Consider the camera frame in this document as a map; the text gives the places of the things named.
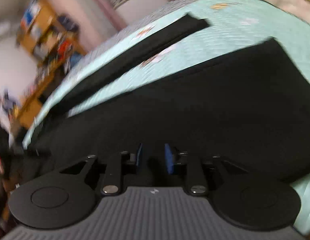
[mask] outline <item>black strap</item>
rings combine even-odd
[[[186,14],[176,22],[137,43],[79,82],[76,87],[50,110],[50,113],[53,116],[63,115],[133,67],[148,60],[150,57],[160,53],[162,50],[188,35],[207,27],[209,27],[209,24],[206,20],[198,20]]]
[[[165,143],[204,159],[222,155],[288,182],[310,172],[310,84],[274,39],[54,119],[50,127],[30,146],[52,153],[40,174],[88,154],[106,159],[135,152],[140,142],[139,185],[166,179],[160,171],[166,171]]]

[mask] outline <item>gray ribbed mat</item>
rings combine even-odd
[[[303,240],[293,228],[253,232],[236,228],[215,214],[204,198],[182,188],[129,187],[105,197],[82,222],[39,231],[17,227],[4,240]]]

